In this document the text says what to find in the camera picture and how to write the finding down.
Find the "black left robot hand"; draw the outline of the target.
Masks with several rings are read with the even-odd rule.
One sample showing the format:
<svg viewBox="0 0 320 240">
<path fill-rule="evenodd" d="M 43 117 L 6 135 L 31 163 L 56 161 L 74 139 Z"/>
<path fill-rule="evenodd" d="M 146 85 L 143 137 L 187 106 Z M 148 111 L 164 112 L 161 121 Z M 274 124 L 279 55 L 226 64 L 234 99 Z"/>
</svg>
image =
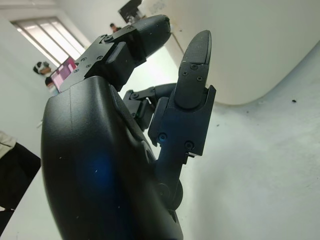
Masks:
<svg viewBox="0 0 320 240">
<path fill-rule="evenodd" d="M 212 36 L 190 41 L 176 83 L 119 93 L 171 36 L 155 15 L 99 36 L 45 106 L 41 167 L 64 240 L 181 240 L 188 158 L 203 154 L 216 89 Z"/>
</svg>

